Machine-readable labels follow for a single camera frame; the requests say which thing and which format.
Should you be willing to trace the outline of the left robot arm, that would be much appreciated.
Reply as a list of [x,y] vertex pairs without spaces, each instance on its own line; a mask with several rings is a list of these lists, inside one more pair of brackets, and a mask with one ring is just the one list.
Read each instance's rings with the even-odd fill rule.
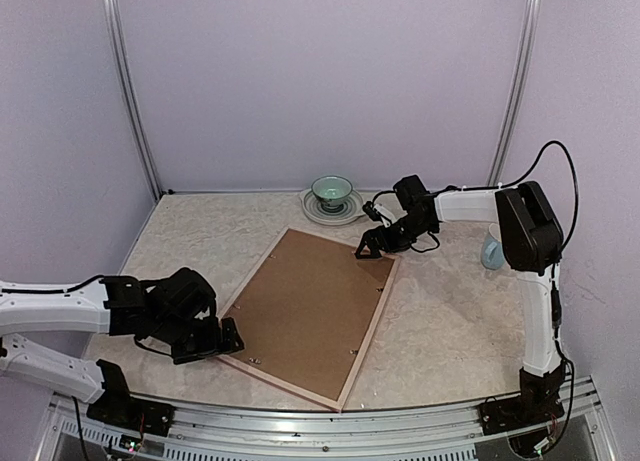
[[1,372],[84,403],[99,401],[121,426],[140,415],[121,369],[85,361],[27,339],[37,332],[83,332],[151,338],[169,348],[176,365],[243,350],[235,321],[217,316],[216,293],[197,271],[183,267],[153,280],[95,275],[76,285],[1,284]]

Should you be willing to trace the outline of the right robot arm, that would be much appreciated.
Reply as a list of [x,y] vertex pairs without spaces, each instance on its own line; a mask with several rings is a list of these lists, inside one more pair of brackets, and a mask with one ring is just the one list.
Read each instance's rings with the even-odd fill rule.
[[396,218],[376,200],[365,202],[364,213],[378,225],[362,235],[355,252],[359,259],[412,250],[422,235],[435,239],[443,223],[498,225],[505,261],[519,281],[525,321],[521,395],[513,400],[511,414],[520,424],[535,423],[549,410],[569,364],[560,348],[557,274],[573,233],[562,229],[541,185],[528,175],[491,187],[448,186],[435,192],[411,175],[390,192],[405,214]]

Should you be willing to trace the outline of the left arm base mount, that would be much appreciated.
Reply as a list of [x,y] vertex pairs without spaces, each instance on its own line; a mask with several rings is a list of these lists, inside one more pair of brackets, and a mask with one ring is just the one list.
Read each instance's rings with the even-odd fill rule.
[[105,360],[98,360],[96,364],[103,376],[103,393],[88,404],[86,416],[141,434],[167,437],[175,408],[167,403],[134,397],[118,365]]

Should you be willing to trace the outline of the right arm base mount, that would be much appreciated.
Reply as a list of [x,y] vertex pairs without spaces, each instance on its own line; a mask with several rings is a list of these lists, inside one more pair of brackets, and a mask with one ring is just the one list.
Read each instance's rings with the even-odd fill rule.
[[565,414],[559,390],[565,381],[565,366],[543,376],[519,372],[517,395],[485,401],[478,407],[485,436],[517,430],[561,418]]

